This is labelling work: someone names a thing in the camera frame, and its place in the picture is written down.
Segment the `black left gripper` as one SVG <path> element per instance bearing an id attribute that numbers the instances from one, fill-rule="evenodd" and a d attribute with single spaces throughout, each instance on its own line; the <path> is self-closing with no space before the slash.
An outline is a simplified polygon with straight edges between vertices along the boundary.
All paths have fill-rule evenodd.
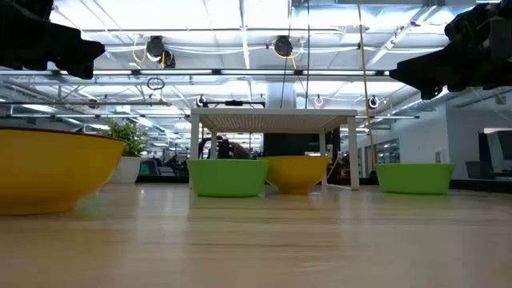
<path id="1" fill-rule="evenodd" d="M 0 0 L 0 66 L 12 70 L 46 70 L 47 63 L 80 79 L 92 79 L 94 60 L 105 53 L 100 42 L 80 30 L 59 33 L 59 56 L 48 41 L 57 26 L 50 23 L 54 0 Z"/>

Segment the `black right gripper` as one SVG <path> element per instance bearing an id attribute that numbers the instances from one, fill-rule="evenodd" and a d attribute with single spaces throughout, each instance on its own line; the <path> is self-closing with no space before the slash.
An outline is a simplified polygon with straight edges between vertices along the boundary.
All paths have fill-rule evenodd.
<path id="1" fill-rule="evenodd" d="M 450 40 L 448 87 L 481 87 L 492 90 L 512 86 L 512 0 L 480 2 L 446 25 Z M 421 100 L 439 96 L 446 85 L 442 78 L 445 53 L 437 50 L 399 62 L 389 76 L 420 90 Z"/>

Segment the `green mini bowl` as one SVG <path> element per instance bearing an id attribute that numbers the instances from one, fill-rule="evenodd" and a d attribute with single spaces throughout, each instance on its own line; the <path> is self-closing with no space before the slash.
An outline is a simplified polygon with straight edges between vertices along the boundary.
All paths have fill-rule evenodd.
<path id="1" fill-rule="evenodd" d="M 192 191 L 199 197 L 252 198 L 264 191 L 268 162 L 249 159 L 189 160 Z"/>
<path id="2" fill-rule="evenodd" d="M 396 194 L 447 194 L 453 171 L 451 163 L 389 163 L 376 167 L 380 189 Z"/>

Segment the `yellow bowl patterned inside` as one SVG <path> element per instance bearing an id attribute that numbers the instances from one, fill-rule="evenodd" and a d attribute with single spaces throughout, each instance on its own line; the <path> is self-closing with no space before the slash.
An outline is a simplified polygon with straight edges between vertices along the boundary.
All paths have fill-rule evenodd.
<path id="1" fill-rule="evenodd" d="M 307 194 L 326 175 L 327 156 L 269 156 L 266 181 L 282 194 Z"/>
<path id="2" fill-rule="evenodd" d="M 0 215 L 74 209 L 109 181 L 125 145 L 92 134 L 0 127 Z"/>

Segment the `dark monitor screen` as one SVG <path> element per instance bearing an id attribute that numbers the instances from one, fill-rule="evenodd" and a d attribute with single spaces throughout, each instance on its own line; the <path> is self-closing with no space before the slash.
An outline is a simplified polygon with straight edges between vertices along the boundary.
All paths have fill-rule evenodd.
<path id="1" fill-rule="evenodd" d="M 512 129 L 485 128 L 478 140 L 484 179 L 512 181 Z"/>

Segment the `green plant in white pot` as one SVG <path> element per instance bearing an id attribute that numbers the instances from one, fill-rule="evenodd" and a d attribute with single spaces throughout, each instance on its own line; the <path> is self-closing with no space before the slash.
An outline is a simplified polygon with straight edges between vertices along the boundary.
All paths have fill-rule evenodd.
<path id="1" fill-rule="evenodd" d="M 109 129 L 104 130 L 102 135 L 123 140 L 126 144 L 109 183 L 134 184 L 139 175 L 142 152 L 147 144 L 144 133 L 134 122 L 122 124 L 109 119 L 107 125 Z"/>

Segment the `black cabinet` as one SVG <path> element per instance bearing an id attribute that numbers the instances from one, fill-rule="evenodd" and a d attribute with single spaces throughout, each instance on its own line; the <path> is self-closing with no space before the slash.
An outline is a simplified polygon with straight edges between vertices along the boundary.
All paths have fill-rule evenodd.
<path id="1" fill-rule="evenodd" d="M 263 135 L 264 156 L 303 156 L 306 152 L 319 152 L 318 134 L 279 134 Z"/>

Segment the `long ceiling light bar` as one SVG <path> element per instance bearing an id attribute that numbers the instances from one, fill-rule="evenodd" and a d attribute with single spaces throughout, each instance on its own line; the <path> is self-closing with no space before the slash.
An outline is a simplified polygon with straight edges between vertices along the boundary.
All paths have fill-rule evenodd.
<path id="1" fill-rule="evenodd" d="M 183 69 L 183 70 L 95 70 L 94 76 L 99 75 L 229 75 L 229 76 L 389 76 L 387 70 L 238 70 L 238 69 Z"/>

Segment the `white perforated metal shelf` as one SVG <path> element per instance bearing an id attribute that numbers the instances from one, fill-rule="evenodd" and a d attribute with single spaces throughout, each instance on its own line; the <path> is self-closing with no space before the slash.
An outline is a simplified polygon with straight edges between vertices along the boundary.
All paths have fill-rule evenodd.
<path id="1" fill-rule="evenodd" d="M 216 137 L 222 133 L 318 134 L 320 155 L 326 153 L 326 133 L 348 127 L 350 163 L 357 168 L 356 110 L 230 109 L 194 108 L 191 111 L 191 156 L 189 160 L 216 159 Z M 327 173 L 320 182 L 327 186 Z"/>

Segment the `person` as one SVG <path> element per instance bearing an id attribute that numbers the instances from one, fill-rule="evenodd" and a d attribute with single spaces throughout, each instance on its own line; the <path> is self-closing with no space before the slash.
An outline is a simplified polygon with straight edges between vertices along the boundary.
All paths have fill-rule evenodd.
<path id="1" fill-rule="evenodd" d="M 211 155 L 211 151 L 208 150 L 207 158 L 211 158 Z M 216 159 L 252 159 L 248 149 L 221 135 L 216 137 L 216 150 L 213 155 Z"/>

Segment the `silver ventilation duct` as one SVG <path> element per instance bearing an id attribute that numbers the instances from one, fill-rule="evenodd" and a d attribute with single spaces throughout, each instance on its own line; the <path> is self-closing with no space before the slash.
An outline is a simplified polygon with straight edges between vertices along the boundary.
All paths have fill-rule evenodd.
<path id="1" fill-rule="evenodd" d="M 430 112 L 433 111 L 437 106 L 447 102 L 451 99 L 451 94 L 444 94 L 437 96 L 431 100 L 418 100 L 414 104 L 410 104 L 407 108 L 404 109 L 404 113 L 406 115 L 419 114 L 422 112 Z"/>

